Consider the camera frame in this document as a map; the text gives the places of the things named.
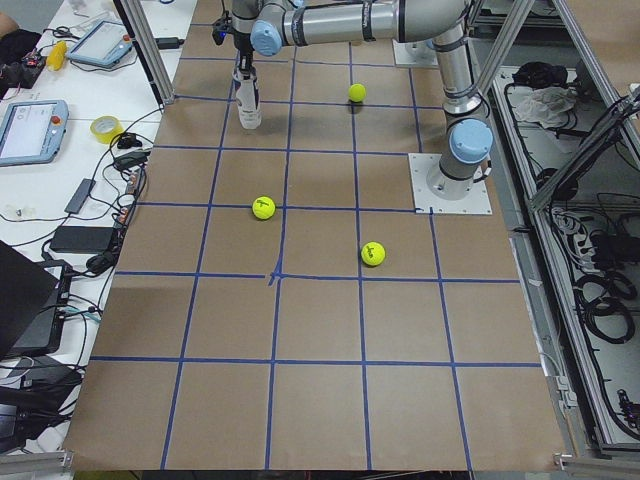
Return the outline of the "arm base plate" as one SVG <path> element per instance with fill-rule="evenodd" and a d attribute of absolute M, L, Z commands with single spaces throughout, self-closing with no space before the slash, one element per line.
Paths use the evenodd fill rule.
<path fill-rule="evenodd" d="M 431 39 L 400 43 L 392 41 L 395 65 L 400 68 L 438 68 L 436 51 Z"/>
<path fill-rule="evenodd" d="M 467 180 L 453 180 L 440 169 L 440 154 L 409 153 L 414 210 L 418 214 L 491 215 L 486 181 L 478 167 Z"/>

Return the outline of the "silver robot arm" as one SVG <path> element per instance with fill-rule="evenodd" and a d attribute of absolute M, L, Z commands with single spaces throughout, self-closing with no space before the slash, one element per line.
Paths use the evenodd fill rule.
<path fill-rule="evenodd" d="M 390 40 L 399 66 L 433 61 L 440 71 L 447 115 L 447 147 L 432 169 L 434 187 L 470 184 L 493 144 L 477 119 L 482 100 L 471 71 L 465 18 L 468 1 L 230 1 L 212 25 L 212 38 L 230 38 L 238 51 L 232 78 L 243 128 L 261 124 L 253 56 L 273 57 L 288 46 Z"/>

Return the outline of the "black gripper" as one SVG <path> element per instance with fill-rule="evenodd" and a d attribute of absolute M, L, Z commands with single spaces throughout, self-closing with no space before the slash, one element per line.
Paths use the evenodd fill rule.
<path fill-rule="evenodd" d="M 242 75 L 255 73 L 254 48 L 250 41 L 250 34 L 238 30 L 230 14 L 223 14 L 212 24 L 212 38 L 217 46 L 221 46 L 227 38 L 232 38 L 234 47 L 238 51 L 236 68 Z"/>

